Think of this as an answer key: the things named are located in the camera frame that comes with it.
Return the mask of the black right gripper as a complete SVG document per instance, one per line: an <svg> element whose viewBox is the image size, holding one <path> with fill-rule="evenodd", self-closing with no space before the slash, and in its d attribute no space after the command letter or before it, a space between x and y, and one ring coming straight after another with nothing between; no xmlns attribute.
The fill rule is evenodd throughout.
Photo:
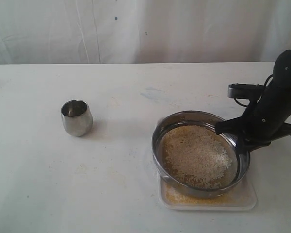
<svg viewBox="0 0 291 233"><path fill-rule="evenodd" d="M290 115L291 98L262 97L245 125L243 117L219 121L214 125L215 133L243 135L238 136L235 150L236 155L247 156L249 152L268 146L272 141L291 137L291 124L285 122Z"/></svg>

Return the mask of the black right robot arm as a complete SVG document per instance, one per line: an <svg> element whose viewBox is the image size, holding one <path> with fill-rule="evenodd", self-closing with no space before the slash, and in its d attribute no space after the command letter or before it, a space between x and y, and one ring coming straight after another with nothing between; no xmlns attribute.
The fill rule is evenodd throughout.
<svg viewBox="0 0 291 233"><path fill-rule="evenodd" d="M215 124L216 134L237 137L237 154L291 136L291 124L285 122L291 115L291 50L279 55L264 85L234 83L228 87L228 97L249 100L240 117Z"/></svg>

